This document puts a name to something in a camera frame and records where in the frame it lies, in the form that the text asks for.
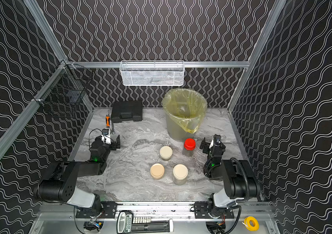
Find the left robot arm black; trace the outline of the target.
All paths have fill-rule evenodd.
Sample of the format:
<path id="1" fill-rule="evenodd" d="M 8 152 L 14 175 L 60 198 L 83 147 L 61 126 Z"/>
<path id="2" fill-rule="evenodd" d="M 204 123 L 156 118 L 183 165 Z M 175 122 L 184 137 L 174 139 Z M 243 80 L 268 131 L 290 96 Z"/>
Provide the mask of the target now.
<path id="1" fill-rule="evenodd" d="M 112 140 L 107 135 L 96 137 L 89 151 L 88 161 L 52 163 L 34 189 L 34 196 L 44 202 L 63 203 L 78 208 L 91 217 L 104 213 L 100 196 L 76 187 L 79 177 L 102 175 L 111 151 L 121 148 L 120 136 Z"/>

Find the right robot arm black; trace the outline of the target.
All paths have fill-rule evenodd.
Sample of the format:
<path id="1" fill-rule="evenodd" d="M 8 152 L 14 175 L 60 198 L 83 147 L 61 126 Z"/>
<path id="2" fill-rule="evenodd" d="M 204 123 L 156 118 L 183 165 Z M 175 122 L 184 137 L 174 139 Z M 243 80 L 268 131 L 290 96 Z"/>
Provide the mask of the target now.
<path id="1" fill-rule="evenodd" d="M 209 180 L 222 181 L 223 189 L 210 195 L 208 199 L 208 214 L 220 217 L 226 210 L 237 206 L 239 202 L 260 198 L 260 185 L 250 163 L 236 158 L 224 159 L 226 146 L 220 135 L 214 135 L 211 142 L 203 139 L 200 149 L 207 155 L 203 173 Z"/>

